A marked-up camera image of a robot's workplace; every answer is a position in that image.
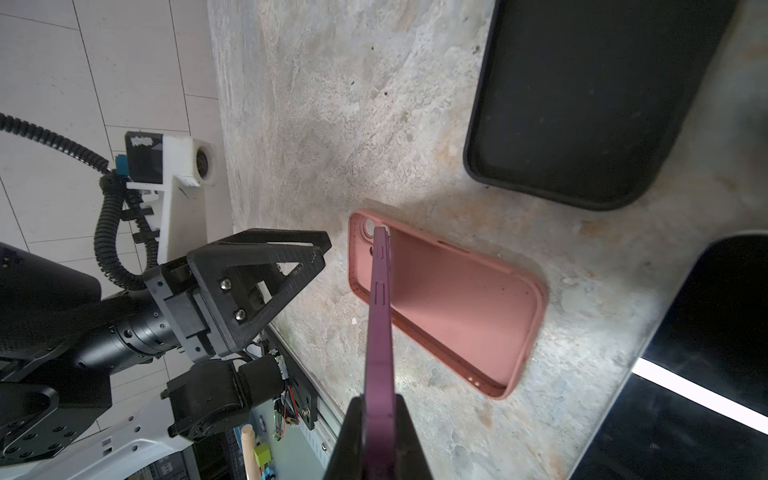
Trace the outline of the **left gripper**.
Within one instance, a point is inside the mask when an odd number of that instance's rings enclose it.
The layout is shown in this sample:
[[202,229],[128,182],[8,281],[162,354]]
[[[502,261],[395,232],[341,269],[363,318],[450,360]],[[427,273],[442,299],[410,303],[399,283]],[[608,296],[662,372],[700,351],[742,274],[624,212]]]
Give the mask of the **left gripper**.
[[241,366],[206,360],[244,350],[319,275],[330,248],[325,231],[248,229],[191,251],[187,263],[143,272],[180,348],[200,363],[167,384],[171,437],[200,440],[241,426],[280,396],[285,381],[273,356]]

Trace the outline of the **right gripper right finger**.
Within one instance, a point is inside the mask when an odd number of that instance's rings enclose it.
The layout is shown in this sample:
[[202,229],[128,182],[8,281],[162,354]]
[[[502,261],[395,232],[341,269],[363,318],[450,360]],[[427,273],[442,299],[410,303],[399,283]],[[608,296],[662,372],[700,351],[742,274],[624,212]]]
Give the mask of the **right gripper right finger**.
[[409,410],[402,395],[396,395],[396,461],[397,480],[432,480],[428,461],[419,441]]

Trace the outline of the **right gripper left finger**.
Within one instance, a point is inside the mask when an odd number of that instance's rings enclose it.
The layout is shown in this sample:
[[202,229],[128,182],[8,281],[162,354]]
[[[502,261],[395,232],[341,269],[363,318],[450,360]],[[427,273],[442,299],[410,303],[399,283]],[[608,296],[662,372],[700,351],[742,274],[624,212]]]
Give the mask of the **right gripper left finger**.
[[364,478],[363,407],[362,396],[354,397],[350,401],[324,480]]

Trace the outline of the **purple-edged black phone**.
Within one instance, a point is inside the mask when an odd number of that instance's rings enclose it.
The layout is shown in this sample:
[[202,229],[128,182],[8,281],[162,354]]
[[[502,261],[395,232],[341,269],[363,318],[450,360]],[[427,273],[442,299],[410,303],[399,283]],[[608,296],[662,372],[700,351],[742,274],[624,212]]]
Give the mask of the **purple-edged black phone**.
[[393,479],[396,463],[396,399],[391,321],[390,238],[374,229],[364,382],[363,448],[368,479]]

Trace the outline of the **pink phone case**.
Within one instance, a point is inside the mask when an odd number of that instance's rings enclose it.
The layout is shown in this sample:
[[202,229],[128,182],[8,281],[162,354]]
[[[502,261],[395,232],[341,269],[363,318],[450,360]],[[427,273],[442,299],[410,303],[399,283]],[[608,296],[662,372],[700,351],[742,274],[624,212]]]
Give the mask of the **pink phone case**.
[[491,399],[522,377],[547,303],[530,272],[370,210],[348,223],[348,280],[371,299],[374,230],[390,236],[393,324]]

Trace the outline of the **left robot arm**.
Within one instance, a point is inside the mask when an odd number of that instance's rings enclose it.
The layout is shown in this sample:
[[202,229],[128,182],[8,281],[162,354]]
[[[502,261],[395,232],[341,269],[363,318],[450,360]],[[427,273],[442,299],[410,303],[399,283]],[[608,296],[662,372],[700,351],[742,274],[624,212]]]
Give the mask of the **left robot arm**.
[[[249,229],[145,271],[135,291],[1,249],[1,471],[121,479],[245,423],[296,376],[280,347],[235,361],[324,268],[323,231]],[[181,349],[191,368],[91,434],[111,378]]]

